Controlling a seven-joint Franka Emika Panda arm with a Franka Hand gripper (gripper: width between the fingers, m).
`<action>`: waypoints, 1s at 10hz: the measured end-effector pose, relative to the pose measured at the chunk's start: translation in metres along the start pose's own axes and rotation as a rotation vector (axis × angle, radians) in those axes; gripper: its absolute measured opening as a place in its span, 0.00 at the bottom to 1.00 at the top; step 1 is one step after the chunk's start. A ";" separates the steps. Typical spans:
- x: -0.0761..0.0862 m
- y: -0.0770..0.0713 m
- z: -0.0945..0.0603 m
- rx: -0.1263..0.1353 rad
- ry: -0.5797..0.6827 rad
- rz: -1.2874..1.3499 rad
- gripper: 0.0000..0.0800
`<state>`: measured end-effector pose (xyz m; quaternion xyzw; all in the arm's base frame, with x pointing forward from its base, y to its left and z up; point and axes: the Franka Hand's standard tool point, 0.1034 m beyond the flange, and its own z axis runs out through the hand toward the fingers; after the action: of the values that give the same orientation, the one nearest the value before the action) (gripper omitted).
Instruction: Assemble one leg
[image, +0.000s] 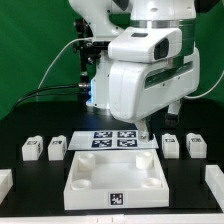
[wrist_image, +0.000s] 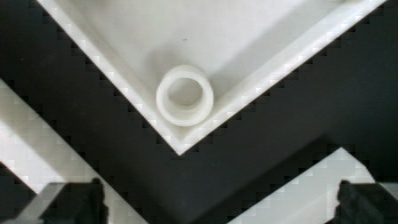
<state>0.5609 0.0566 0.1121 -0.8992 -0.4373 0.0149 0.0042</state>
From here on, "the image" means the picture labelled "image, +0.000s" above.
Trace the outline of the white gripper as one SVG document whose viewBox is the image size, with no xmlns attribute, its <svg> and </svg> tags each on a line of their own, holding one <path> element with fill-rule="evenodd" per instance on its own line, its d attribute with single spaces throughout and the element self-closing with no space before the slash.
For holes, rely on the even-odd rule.
<svg viewBox="0 0 224 224">
<path fill-rule="evenodd" d="M 145 117 L 170 104 L 165 122 L 176 126 L 181 109 L 179 99 L 198 87 L 200 57 L 197 48 L 194 48 L 192 55 L 184 58 L 184 65 L 176 71 L 166 70 L 165 67 L 165 61 L 153 64 L 116 61 L 111 67 L 110 111 L 118 120 L 136 122 L 140 141 L 153 139 L 150 121 Z"/>
</svg>

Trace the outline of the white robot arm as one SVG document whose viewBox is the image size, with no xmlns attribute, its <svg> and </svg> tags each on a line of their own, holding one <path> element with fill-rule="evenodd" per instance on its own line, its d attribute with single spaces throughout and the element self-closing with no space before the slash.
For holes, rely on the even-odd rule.
<svg viewBox="0 0 224 224">
<path fill-rule="evenodd" d="M 87 108 L 133 123 L 149 141 L 150 116 L 199 84 L 194 41 L 195 0 L 69 0 L 92 31 L 88 61 L 96 62 Z"/>
</svg>

